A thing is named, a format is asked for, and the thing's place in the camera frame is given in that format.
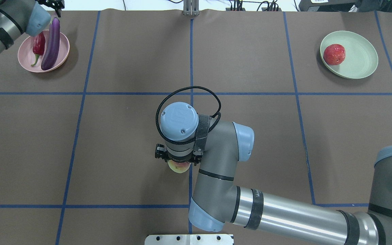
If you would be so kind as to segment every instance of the light green plate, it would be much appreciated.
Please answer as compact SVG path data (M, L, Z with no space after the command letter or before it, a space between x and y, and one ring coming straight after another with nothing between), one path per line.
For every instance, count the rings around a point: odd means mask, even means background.
M346 59L339 65L328 65L323 59L325 49L332 44L340 44L346 50ZM328 34L320 44L320 57L331 72L347 79L366 78L378 67L375 47L363 36L350 31Z

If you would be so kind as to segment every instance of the red apple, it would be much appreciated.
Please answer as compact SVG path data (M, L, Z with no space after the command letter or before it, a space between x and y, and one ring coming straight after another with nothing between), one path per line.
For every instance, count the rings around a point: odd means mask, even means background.
M328 46L323 53L323 59L328 65L339 65L345 58L346 50L339 44Z
M190 164L189 162L185 162L185 163L177 163L173 160L169 160L167 161L170 169L173 170L173 172L182 174L183 172L187 171L187 169L190 168Z

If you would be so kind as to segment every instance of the green stem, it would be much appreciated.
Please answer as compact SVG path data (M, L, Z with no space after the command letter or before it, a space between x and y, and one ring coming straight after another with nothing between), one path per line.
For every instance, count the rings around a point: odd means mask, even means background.
M34 64L32 64L31 67L33 67L37 64L37 60L39 60L39 56L40 56L40 54L36 54L36 62L34 62Z

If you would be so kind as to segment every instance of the red chili pepper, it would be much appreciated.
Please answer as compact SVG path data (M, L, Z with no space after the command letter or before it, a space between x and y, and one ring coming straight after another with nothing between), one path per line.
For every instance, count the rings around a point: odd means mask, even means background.
M34 62L31 66L35 66L39 56L45 53L45 35L43 32L34 37L33 43L33 53L36 55L36 62Z

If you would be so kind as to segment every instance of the table surface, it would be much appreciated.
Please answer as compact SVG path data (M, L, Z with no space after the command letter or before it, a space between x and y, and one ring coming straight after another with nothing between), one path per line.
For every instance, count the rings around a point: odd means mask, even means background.
M373 44L373 75L325 68L319 44L338 30ZM189 85L218 93L222 119L255 131L236 185L367 210L375 157L392 145L392 14L68 11L61 31L70 55L52 72L19 65L26 34L0 55L0 245L205 233L187 219L198 167L176 174L153 156L158 104ZM216 106L197 90L174 101ZM222 232L236 244L309 244L232 224Z

